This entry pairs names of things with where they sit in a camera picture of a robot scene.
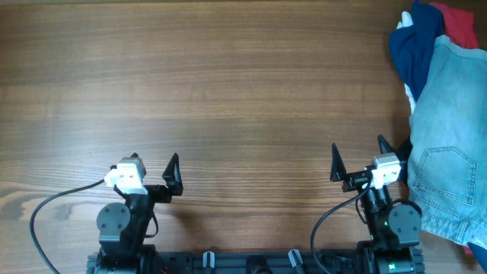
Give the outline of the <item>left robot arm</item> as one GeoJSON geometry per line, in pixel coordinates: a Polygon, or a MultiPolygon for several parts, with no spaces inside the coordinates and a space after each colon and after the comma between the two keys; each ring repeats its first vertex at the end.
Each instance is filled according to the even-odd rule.
{"type": "Polygon", "coordinates": [[[167,164],[162,174],[164,185],[145,185],[146,174],[142,159],[134,153],[113,165],[104,177],[124,202],[110,203],[98,213],[100,249],[96,256],[88,257],[87,273],[170,272],[155,245],[144,240],[156,236],[147,233],[151,222],[158,224],[154,205],[170,203],[183,194],[179,155],[173,154],[167,164]]]}

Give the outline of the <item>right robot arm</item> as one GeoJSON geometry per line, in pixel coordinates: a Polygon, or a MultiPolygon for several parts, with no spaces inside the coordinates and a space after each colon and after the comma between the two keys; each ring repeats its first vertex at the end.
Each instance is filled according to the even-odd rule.
{"type": "Polygon", "coordinates": [[[419,245],[422,210],[408,199],[391,199],[387,187],[407,177],[407,160],[412,144],[407,139],[393,148],[377,137],[380,155],[361,171],[349,173],[338,147],[332,145],[330,180],[341,182],[342,191],[357,192],[355,208],[368,226],[370,239],[354,250],[333,250],[323,261],[333,273],[423,273],[419,245]]]}

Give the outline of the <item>light blue denim shorts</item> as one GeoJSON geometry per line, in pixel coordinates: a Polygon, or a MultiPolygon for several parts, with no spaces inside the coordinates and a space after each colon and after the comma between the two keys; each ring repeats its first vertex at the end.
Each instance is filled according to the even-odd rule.
{"type": "Polygon", "coordinates": [[[485,247],[486,52],[438,37],[409,124],[407,184],[422,230],[485,247]]]}

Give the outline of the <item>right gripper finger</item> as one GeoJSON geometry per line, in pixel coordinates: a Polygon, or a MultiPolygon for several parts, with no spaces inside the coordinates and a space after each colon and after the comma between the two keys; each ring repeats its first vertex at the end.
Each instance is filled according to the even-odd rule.
{"type": "Polygon", "coordinates": [[[384,138],[383,135],[377,136],[377,142],[382,155],[396,152],[395,148],[384,138]]]}
{"type": "Polygon", "coordinates": [[[334,142],[332,144],[332,165],[330,171],[330,180],[332,182],[338,182],[345,180],[345,175],[347,174],[345,165],[343,163],[339,149],[334,142]]]}

